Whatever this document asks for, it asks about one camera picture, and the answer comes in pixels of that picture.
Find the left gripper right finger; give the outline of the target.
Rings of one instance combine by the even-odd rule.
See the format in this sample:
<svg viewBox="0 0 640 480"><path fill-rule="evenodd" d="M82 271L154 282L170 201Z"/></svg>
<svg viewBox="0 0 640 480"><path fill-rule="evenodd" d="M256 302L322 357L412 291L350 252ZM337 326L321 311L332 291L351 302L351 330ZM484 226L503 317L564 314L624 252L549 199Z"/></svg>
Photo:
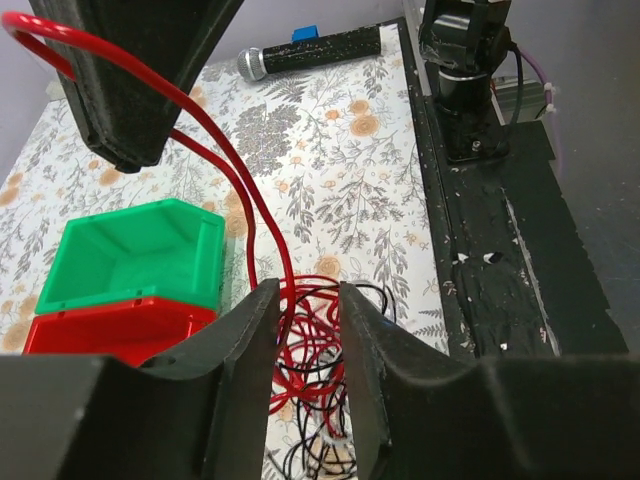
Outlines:
<svg viewBox="0 0 640 480"><path fill-rule="evenodd" d="M635 479L635 355L465 364L339 290L361 479Z"/></svg>

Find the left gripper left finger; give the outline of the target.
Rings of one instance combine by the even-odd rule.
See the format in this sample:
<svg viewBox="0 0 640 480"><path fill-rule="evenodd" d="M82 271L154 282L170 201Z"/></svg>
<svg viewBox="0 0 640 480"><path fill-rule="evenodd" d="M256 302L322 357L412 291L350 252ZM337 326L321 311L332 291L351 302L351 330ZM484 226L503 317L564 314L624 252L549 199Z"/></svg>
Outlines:
<svg viewBox="0 0 640 480"><path fill-rule="evenodd" d="M140 367L109 356L1 360L5 479L256 479L280 285Z"/></svg>

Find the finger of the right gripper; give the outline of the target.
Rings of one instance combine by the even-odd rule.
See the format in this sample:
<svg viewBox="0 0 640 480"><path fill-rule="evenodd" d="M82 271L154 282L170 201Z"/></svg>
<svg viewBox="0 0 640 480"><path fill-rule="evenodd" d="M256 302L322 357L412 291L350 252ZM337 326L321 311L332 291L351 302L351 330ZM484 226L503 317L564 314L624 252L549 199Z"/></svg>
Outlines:
<svg viewBox="0 0 640 480"><path fill-rule="evenodd" d="M189 92L241 0L33 0L33 13L88 32ZM111 62L51 42L75 80L62 78L82 140L116 170L158 164L179 107Z"/></svg>

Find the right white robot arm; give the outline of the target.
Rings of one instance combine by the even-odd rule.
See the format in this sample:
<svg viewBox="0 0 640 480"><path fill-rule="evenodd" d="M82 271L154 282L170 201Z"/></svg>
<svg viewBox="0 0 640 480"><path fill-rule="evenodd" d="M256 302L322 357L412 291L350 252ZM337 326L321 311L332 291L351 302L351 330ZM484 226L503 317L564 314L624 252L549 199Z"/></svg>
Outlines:
<svg viewBox="0 0 640 480"><path fill-rule="evenodd" d="M35 1L36 37L18 38L60 74L87 147L119 171L156 165L179 115L178 105L84 42L76 30L131 54L186 90L239 10L236 1ZM456 120L447 129L458 160L472 157L472 123L494 125L489 78L514 45L506 1L433 1L419 29L422 58L438 67L439 102Z"/></svg>

